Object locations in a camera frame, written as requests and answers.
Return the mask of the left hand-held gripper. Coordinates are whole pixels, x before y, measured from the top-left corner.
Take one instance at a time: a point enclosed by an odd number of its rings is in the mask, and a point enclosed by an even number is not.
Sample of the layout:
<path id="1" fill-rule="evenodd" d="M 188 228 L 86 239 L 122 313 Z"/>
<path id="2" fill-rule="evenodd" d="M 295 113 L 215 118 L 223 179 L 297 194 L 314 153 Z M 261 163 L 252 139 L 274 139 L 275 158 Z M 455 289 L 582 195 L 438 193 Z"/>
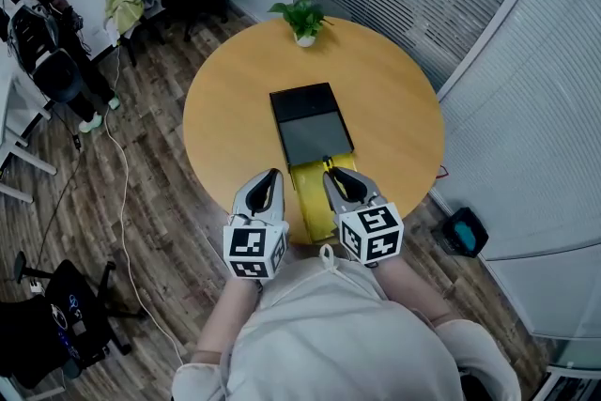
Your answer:
<path id="1" fill-rule="evenodd" d="M 223 260 L 240 279 L 271 280 L 287 251 L 289 225 L 285 217 L 284 177 L 275 168 L 248 180 L 235 194 L 235 217 L 223 228 Z"/>

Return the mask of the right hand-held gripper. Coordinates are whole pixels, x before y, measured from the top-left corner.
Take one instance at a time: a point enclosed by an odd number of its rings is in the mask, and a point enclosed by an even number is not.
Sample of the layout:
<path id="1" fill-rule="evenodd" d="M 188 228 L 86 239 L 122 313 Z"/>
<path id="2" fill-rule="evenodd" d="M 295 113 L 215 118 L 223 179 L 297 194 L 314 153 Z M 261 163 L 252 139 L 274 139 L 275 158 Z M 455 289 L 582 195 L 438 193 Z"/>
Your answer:
<path id="1" fill-rule="evenodd" d="M 353 259 L 367 266 L 400 254 L 404 225 L 394 203 L 349 211 L 349 203 L 367 204 L 381 196 L 373 179 L 334 167 L 322 181 L 332 212 L 340 214 L 339 240 Z"/>

